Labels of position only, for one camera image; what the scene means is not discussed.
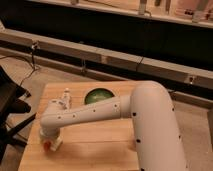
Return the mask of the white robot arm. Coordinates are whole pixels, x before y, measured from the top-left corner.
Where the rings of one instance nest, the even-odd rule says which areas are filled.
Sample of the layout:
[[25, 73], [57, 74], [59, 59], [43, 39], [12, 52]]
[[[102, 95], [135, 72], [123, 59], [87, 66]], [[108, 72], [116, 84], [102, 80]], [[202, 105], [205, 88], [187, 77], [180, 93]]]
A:
[[140, 171], [189, 171], [172, 99], [164, 86], [143, 81], [130, 94], [72, 109], [69, 94], [52, 99], [41, 115], [40, 139], [58, 148], [69, 125], [130, 118]]

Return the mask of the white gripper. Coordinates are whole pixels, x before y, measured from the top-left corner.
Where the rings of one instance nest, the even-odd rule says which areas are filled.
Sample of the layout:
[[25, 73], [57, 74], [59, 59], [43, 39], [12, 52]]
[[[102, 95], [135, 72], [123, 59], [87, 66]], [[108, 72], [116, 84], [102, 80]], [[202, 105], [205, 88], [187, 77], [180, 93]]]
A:
[[[57, 151], [59, 149], [59, 147], [62, 145], [62, 140], [60, 139], [60, 137], [58, 135], [56, 136], [48, 136], [46, 135], [42, 130], [39, 131], [39, 136], [40, 136], [40, 143], [43, 146], [43, 149], [45, 151]], [[50, 148], [44, 148], [44, 142], [46, 141], [50, 141], [51, 142], [51, 146]]]

